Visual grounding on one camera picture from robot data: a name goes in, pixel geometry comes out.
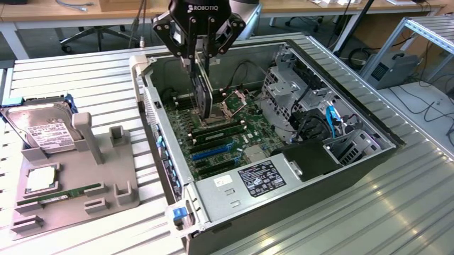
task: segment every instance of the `metal rack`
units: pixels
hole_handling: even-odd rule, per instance
[[[439,70],[444,67],[448,61],[454,57],[454,16],[443,15],[443,16],[432,16],[432,17],[413,17],[413,18],[403,18],[399,25],[388,40],[385,41],[380,51],[376,54],[376,57],[365,64],[364,68],[360,70],[360,76],[364,80],[369,77],[375,67],[377,66],[380,59],[388,49],[392,46],[396,38],[400,36],[401,30],[404,28],[411,29],[417,35],[424,37],[428,41],[436,44],[441,49],[444,49],[449,55],[444,58],[441,63],[433,69],[431,74],[427,77],[429,81],[431,78],[436,75]]]

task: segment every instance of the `aluminum extrusion table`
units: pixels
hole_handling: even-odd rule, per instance
[[[216,254],[447,254],[454,250],[454,166],[411,120],[311,37],[292,39],[407,145],[347,190],[273,224]],[[264,37],[249,41],[260,42]],[[69,91],[93,116],[93,132],[112,125],[132,131],[141,205],[101,219],[10,241],[7,222],[18,173],[18,138],[0,130],[0,253],[182,254],[165,224],[164,194],[133,103],[128,57],[164,47],[15,62],[6,70],[5,95],[34,97]]]
[[[427,77],[427,81],[436,75],[439,70],[444,67],[448,61],[454,57],[454,15],[441,15],[432,17],[413,17],[413,18],[403,18],[400,23],[396,25],[393,32],[388,40],[385,41],[380,51],[377,52],[375,58],[364,68],[360,70],[360,76],[364,80],[368,79],[377,63],[381,60],[383,55],[391,48],[392,43],[396,38],[400,36],[401,30],[408,28],[412,30],[419,36],[424,37],[428,41],[436,44],[443,50],[448,52],[448,56],[444,58],[437,67],[432,70],[431,74]],[[405,49],[405,45],[411,43],[411,40],[401,46]]]

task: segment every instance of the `hard drive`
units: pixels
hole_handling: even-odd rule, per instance
[[[70,96],[27,99],[2,105],[0,113],[10,124],[26,148],[41,148],[48,154],[74,149],[73,141],[81,140],[72,127],[76,108]]]

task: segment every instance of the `office chair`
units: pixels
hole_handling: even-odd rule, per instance
[[[89,29],[85,30],[84,27],[78,27],[78,33],[76,33],[73,36],[65,38],[64,40],[60,41],[60,45],[61,45],[61,50],[66,53],[70,52],[70,46],[66,45],[68,43],[73,42],[74,40],[96,33],[97,35],[97,51],[102,51],[102,46],[101,46],[101,39],[102,37],[102,33],[108,33],[109,35],[113,35],[118,38],[122,38],[125,40],[130,39],[130,36],[126,35],[125,33],[125,27],[122,25],[120,25],[120,32],[110,30],[109,28],[113,27],[112,25],[108,26],[94,26]],[[133,46],[137,48],[138,47],[138,38],[136,36],[132,37],[132,42],[133,42]]]
[[[308,19],[308,18],[305,18],[305,17],[291,17],[289,20],[285,22],[285,26],[288,26],[288,27],[291,26],[291,21],[292,21],[293,19],[300,19],[300,21],[304,22],[305,24],[308,24],[308,23],[307,23],[307,20],[308,20],[308,21],[312,21],[312,22],[315,23],[313,32],[315,32],[315,33],[317,32],[319,26],[320,26],[320,24],[321,24],[321,22],[323,22],[323,16],[317,16],[317,17],[316,17],[316,20]]]

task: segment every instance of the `warning label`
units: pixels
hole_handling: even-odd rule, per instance
[[[285,181],[271,163],[271,160],[238,170],[248,193],[252,197],[258,197],[271,190],[285,185]]]
[[[41,149],[53,149],[73,145],[73,140],[64,123],[26,127],[26,133],[33,137]]]

